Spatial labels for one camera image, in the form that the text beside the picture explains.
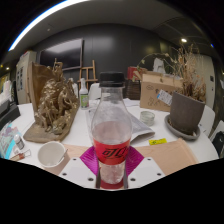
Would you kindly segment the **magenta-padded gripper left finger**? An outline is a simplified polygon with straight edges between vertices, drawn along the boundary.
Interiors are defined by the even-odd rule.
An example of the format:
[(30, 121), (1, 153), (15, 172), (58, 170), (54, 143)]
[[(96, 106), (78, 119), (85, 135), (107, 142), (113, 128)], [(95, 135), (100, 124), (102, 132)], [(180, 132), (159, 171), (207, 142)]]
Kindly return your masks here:
[(100, 167), (94, 147), (87, 149), (80, 157), (71, 158), (59, 176), (84, 188), (99, 188)]

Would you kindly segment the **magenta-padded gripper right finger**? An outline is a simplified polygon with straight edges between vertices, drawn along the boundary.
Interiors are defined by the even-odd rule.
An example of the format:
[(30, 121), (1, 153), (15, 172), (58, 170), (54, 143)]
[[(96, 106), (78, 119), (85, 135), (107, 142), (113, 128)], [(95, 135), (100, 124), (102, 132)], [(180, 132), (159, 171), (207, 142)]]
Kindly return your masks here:
[(152, 157), (144, 157), (135, 148), (129, 148), (123, 177), (125, 189), (140, 188), (163, 177), (165, 174)]

